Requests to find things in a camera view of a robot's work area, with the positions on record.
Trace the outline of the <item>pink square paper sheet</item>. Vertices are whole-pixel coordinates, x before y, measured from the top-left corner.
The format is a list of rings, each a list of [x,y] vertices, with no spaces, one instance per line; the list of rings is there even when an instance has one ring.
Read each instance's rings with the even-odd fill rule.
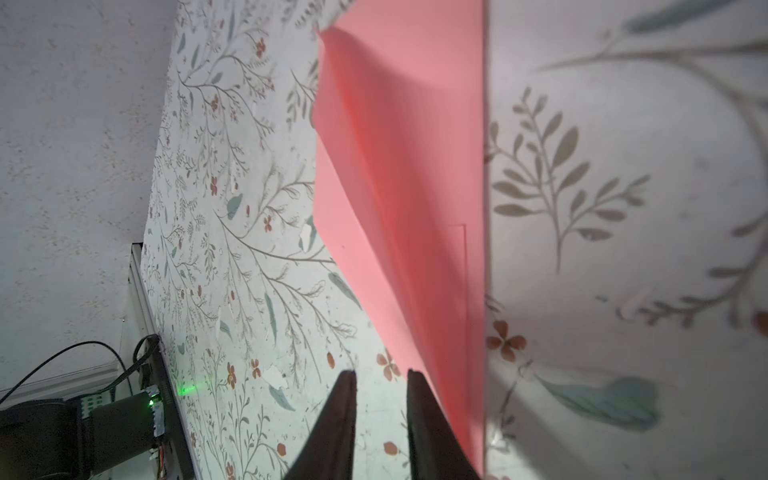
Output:
[[[480,1],[357,1],[319,35],[314,223],[401,371],[484,471]]]

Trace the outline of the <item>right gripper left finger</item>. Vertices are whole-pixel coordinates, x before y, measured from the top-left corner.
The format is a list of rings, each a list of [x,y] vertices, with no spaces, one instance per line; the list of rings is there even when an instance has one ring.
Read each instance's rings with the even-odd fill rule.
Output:
[[[357,376],[344,370],[284,479],[352,479],[356,417]]]

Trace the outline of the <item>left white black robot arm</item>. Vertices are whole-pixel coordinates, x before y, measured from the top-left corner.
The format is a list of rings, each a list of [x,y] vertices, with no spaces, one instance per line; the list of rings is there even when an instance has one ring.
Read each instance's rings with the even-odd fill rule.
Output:
[[[1,412],[1,477],[89,479],[157,447],[164,434],[154,388],[88,413],[80,399],[20,403]]]

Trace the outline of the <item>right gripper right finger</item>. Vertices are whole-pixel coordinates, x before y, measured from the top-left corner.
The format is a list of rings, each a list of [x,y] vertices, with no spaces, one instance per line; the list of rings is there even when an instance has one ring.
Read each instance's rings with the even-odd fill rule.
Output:
[[[479,480],[421,372],[408,371],[406,397],[411,478]]]

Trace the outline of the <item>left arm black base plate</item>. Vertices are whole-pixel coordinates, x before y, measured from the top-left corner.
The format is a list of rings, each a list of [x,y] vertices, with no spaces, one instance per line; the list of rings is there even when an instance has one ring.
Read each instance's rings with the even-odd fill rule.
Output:
[[[186,427],[181,418],[176,390],[171,381],[169,369],[163,357],[162,343],[157,334],[151,334],[146,341],[145,353],[149,354],[140,375],[143,388],[149,387],[157,394],[152,397],[152,408],[162,404],[163,435],[160,437],[163,450],[163,479],[195,479],[196,472],[190,450]]]

